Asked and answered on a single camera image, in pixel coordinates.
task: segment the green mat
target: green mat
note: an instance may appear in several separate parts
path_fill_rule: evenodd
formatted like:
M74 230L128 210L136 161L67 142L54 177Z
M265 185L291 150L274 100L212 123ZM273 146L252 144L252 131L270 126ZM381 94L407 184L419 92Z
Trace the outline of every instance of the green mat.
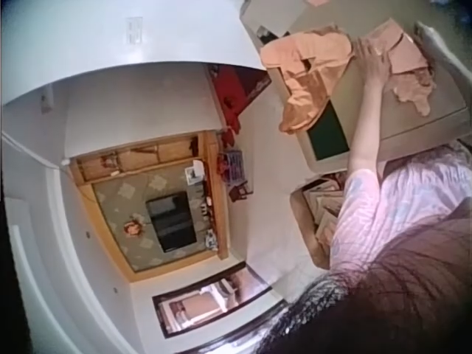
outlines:
M317 160L349 151L346 136L331 101L311 129L307 131Z

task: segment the patterned carpet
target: patterned carpet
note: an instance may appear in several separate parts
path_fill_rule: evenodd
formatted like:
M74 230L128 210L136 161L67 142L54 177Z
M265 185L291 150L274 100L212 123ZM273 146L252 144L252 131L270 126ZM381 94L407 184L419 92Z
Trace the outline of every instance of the patterned carpet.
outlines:
M144 271L205 250L205 231L200 205L204 201L202 185L187 186L184 170L192 163L162 168L134 176L94 184L94 191L108 227L134 271ZM164 253L150 224L146 201L187 191L197 242ZM127 237L123 226L131 219L144 224L139 237Z

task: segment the person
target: person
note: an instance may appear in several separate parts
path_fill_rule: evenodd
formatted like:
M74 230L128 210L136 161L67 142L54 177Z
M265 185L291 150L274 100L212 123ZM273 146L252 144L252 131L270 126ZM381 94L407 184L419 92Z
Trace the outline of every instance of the person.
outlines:
M364 98L330 270L256 353L469 353L471 155L454 142L378 170L389 61L366 41L355 51Z

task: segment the cable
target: cable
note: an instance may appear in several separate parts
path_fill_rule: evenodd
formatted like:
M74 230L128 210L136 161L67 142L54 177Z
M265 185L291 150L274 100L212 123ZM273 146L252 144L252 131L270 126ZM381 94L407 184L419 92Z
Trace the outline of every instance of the cable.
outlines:
M72 181L72 183L74 184L76 190L87 200L93 202L93 203L96 203L96 204L99 204L97 203L96 200L88 197L87 195L85 195L85 193L83 193L78 187L77 185L75 184L75 180L74 178L69 174L69 172L67 170L63 170L61 169L60 167L52 167L52 166L49 166L47 164L45 164L43 161L41 161L40 159L38 159L36 156L34 155L31 155L30 152L26 151L21 145L19 145L15 140L13 140L13 138L11 138L10 136L8 136L5 132L1 132L1 138L2 140L4 140L9 146L11 146L12 148L14 148L16 151L18 151L19 153L23 153L24 155L30 157L32 160L36 161L37 163L39 163L41 166L44 166L45 168L48 168L50 170L58 170L60 172L62 172L63 174L65 174L67 176L68 179L70 179Z

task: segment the peach cloth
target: peach cloth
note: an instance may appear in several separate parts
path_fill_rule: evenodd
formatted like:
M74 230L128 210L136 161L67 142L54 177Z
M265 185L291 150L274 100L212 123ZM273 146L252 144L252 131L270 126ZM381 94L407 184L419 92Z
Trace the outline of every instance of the peach cloth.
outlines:
M263 65L279 68L291 93L281 131L306 131L315 124L352 56L349 38L337 27L295 33L261 49Z
M431 108L428 97L435 87L428 62L399 24L389 19L367 35L378 54L388 53L392 77L387 87L401 102L413 102L422 116Z

